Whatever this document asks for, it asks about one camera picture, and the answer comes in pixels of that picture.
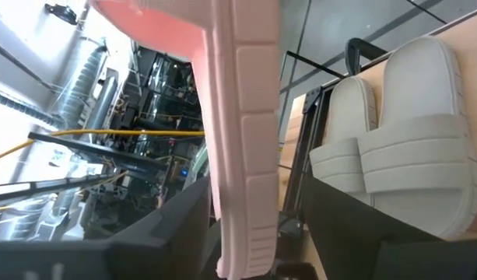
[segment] black metal frame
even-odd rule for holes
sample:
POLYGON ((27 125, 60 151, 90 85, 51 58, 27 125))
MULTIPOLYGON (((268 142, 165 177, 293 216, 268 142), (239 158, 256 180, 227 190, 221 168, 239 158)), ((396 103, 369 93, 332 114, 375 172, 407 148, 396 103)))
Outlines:
POLYGON ((303 119, 300 126, 299 140, 293 157, 292 173, 286 189, 283 211, 300 209, 300 186, 306 174, 310 174, 309 151, 319 146, 323 140, 331 93, 335 84, 320 86, 306 94, 303 106, 303 119))
POLYGON ((36 73, 34 73, 32 70, 30 70, 27 66, 25 66, 18 58, 10 54, 2 45, 0 45, 0 55, 8 61, 12 62, 16 67, 18 67, 20 70, 24 71, 30 78, 32 78, 34 81, 38 82, 40 85, 42 85, 45 89, 49 90, 50 93, 53 93, 53 87, 51 87, 47 82, 45 82, 42 78, 39 77, 36 73))
MULTIPOLYGON (((323 72, 327 72, 328 74, 333 75, 334 77, 337 77, 337 78, 339 78, 339 79, 344 79, 344 78, 345 78, 344 75, 338 73, 337 71, 333 71, 333 70, 331 70, 331 69, 328 68, 328 67, 324 67, 323 65, 320 65, 319 63, 314 62, 314 61, 310 60, 309 58, 305 58, 305 57, 303 57, 302 55, 296 54, 296 53, 294 53, 294 52, 292 52, 292 51, 287 51, 287 52, 285 53, 285 55, 283 56, 283 62, 282 62, 282 70, 281 70, 281 74, 280 74, 280 80, 281 80, 282 77, 283 77, 283 72, 285 71, 285 66, 286 66, 286 59, 287 59, 288 57, 291 57, 291 58, 295 59, 295 61, 297 61, 297 60, 302 61, 302 62, 305 63, 305 64, 308 64, 308 65, 313 66, 313 67, 315 67, 315 68, 317 68, 317 69, 320 69, 320 70, 322 70, 323 72)), ((323 90, 322 90, 322 88, 320 87, 320 88, 317 88, 317 89, 313 89, 312 91, 310 91, 310 92, 307 94, 308 96, 310 96, 310 99, 309 99, 309 100, 310 100, 310 104, 309 104, 308 106, 306 106, 306 104, 304 104, 304 113, 305 113, 305 111, 306 111, 306 108, 308 108, 308 107, 310 108, 311 105, 313 105, 313 104, 315 104, 315 103, 317 102, 316 100, 317 100, 317 98, 319 97, 319 94, 320 94, 322 91, 323 91, 323 90)), ((280 120, 282 120, 282 119, 285 117, 286 104, 287 104, 287 102, 288 102, 288 100, 287 100, 287 99, 288 99, 288 96, 289 96, 289 94, 286 93, 286 95, 285 95, 285 101, 283 102, 283 108, 282 108, 282 111, 281 111, 281 114, 280 114, 280 117, 279 117, 280 120)))
POLYGON ((0 189, 11 186, 28 186, 19 191, 3 192, 0 194, 0 205, 8 204, 23 199, 31 198, 40 194, 51 194, 54 192, 65 191, 74 187, 88 187, 99 184, 102 181, 113 177, 113 174, 88 175, 80 178, 64 178, 57 180, 42 180, 31 182, 20 182, 14 184, 1 184, 0 189))
POLYGON ((366 42, 360 38, 352 38, 345 45, 345 66, 349 75, 357 75, 361 72, 361 57, 373 61, 386 55, 387 51, 366 42))
POLYGON ((158 160, 135 155, 130 152, 119 152, 101 145, 63 139, 35 132, 30 132, 28 137, 29 139, 37 141, 63 145, 67 148, 77 151, 81 156, 84 156, 85 158, 94 162, 101 162, 105 159, 111 160, 116 166, 130 171, 153 173, 154 170, 165 170, 167 168, 167 164, 158 160))

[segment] black cable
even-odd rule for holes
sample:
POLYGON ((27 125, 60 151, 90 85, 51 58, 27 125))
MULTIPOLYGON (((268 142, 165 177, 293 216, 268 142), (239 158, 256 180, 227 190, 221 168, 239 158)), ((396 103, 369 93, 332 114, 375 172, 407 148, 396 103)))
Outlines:
POLYGON ((282 164, 279 164, 278 166, 281 167, 281 168, 284 168, 284 169, 288 169, 290 171, 292 170, 292 167, 284 166, 282 164))
POLYGON ((409 4, 411 5, 414 5, 416 8, 422 10, 423 12, 427 13, 429 16, 432 16, 434 19, 440 21, 441 23, 443 24, 447 24, 447 22, 443 19, 441 19, 440 17, 438 16, 435 16, 433 13, 429 12, 427 9, 423 8, 421 5, 418 5, 416 3, 414 3, 413 0, 406 0, 409 4))

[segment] cable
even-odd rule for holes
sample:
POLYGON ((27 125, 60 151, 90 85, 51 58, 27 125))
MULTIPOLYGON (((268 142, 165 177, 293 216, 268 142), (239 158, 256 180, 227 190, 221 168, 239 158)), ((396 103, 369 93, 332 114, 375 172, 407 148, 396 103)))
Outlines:
POLYGON ((440 21, 441 23, 443 24, 447 24, 447 22, 443 19, 441 19, 440 17, 438 16, 435 16, 433 13, 429 12, 427 9, 423 8, 421 5, 418 5, 416 3, 414 3, 413 0, 405 0, 407 3, 411 4, 411 5, 414 5, 416 8, 422 10, 423 12, 425 12, 426 14, 428 14, 429 16, 432 16, 434 19, 440 21))
MULTIPOLYGON (((129 130, 114 130, 114 129, 72 129, 67 131, 57 131, 51 133, 53 136, 63 136, 63 135, 83 135, 83 134, 112 134, 112 135, 172 135, 172 136, 203 136, 203 131, 129 131, 129 130)), ((0 154, 0 159, 5 157, 13 152, 16 152, 20 149, 26 148, 28 145, 32 145, 35 141, 29 139, 24 143, 17 145, 5 152, 0 154)))
MULTIPOLYGON (((279 168, 284 168, 284 169, 286 169, 286 170, 293 171, 293 168, 292 168, 292 167, 284 166, 284 165, 281 165, 281 164, 279 164, 278 167, 279 167, 279 168)), ((304 172, 304 171, 302 171, 302 174, 311 176, 308 172, 304 172)))
POLYGON ((108 160, 106 156, 101 156, 101 159, 103 160, 103 164, 106 164, 110 168, 115 168, 115 163, 113 160, 108 160))
MULTIPOLYGON (((185 138, 178 138, 176 139, 178 142, 181 142, 181 141, 188 141, 188 140, 192 140, 192 139, 198 139, 198 138, 202 138, 203 136, 191 136, 191 137, 185 137, 185 138)), ((167 136, 167 137, 158 137, 158 138, 153 138, 153 139, 144 139, 144 140, 138 140, 136 141, 135 143, 143 143, 143 142, 158 142, 158 141, 169 141, 171 139, 173 139, 174 137, 171 137, 171 136, 167 136)))
POLYGON ((118 175, 115 175, 114 177, 110 178, 110 179, 106 179, 102 182, 99 182, 98 185, 102 185, 102 184, 109 184, 109 183, 112 183, 112 182, 115 182, 116 180, 119 180, 121 179, 124 175, 126 175, 128 173, 128 171, 125 171, 123 173, 119 173, 118 175))

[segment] wooden board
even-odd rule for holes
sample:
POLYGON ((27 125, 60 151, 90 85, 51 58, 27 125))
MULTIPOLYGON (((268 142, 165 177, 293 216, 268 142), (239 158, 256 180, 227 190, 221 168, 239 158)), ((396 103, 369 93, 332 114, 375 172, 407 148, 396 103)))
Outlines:
MULTIPOLYGON (((437 37, 449 44, 458 59, 461 74, 463 76, 463 91, 465 96, 465 108, 468 114, 468 122, 472 135, 473 145, 477 152, 477 15, 459 23, 456 26, 437 34, 437 37)), ((383 73, 386 61, 366 70, 359 74, 359 77, 367 80, 373 87, 375 100, 377 102, 377 115, 380 116, 382 89, 383 89, 383 73)), ((293 155, 296 149, 296 137, 300 130, 300 122, 302 120, 302 106, 305 96, 300 96, 294 100, 294 106, 290 113, 289 125, 287 128, 287 136, 285 147, 282 151, 282 163, 288 163, 291 166, 293 155)), ((288 174, 285 171, 280 172, 280 194, 285 194, 286 185, 288 184, 288 174)), ((477 238, 477 217, 461 239, 477 238)), ((315 250, 310 238, 307 238, 307 244, 310 247, 305 248, 306 261, 310 261, 316 267, 319 276, 324 278, 321 262, 315 254, 315 250)))

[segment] pipe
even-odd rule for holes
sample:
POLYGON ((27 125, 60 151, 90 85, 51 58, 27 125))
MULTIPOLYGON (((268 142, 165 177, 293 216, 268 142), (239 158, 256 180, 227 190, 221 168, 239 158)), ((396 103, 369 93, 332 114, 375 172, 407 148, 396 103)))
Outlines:
POLYGON ((37 120, 43 121, 45 124, 49 124, 50 126, 58 129, 62 129, 65 125, 63 120, 53 117, 50 114, 44 113, 38 107, 26 104, 22 101, 13 100, 9 96, 5 96, 1 93, 0 104, 13 110, 17 110, 21 113, 24 113, 27 116, 33 117, 37 120))
POLYGON ((137 49, 136 43, 133 40, 131 40, 131 53, 130 53, 130 55, 131 55, 131 59, 132 59, 132 67, 133 67, 133 70, 135 71, 136 83, 138 83, 138 85, 137 85, 138 94, 140 96, 142 96, 143 95, 142 80, 139 77, 138 55, 135 55, 136 49, 137 49))
POLYGON ((84 129, 101 129, 103 127, 103 122, 105 121, 105 117, 107 117, 108 110, 110 109, 110 105, 114 100, 118 88, 117 71, 110 69, 108 69, 108 71, 111 72, 111 74, 110 76, 107 74, 98 100, 88 117, 88 121, 84 125, 84 129))
POLYGON ((111 179, 111 174, 86 175, 81 178, 64 178, 57 180, 34 181, 27 183, 2 184, 0 187, 22 187, 16 191, 9 191, 0 194, 0 206, 10 205, 22 201, 28 197, 52 194, 56 192, 70 190, 77 187, 88 187, 99 184, 104 180, 111 179))
POLYGON ((52 112, 63 118, 67 129, 76 129, 105 61, 107 47, 88 37, 80 37, 60 82, 60 93, 52 112))

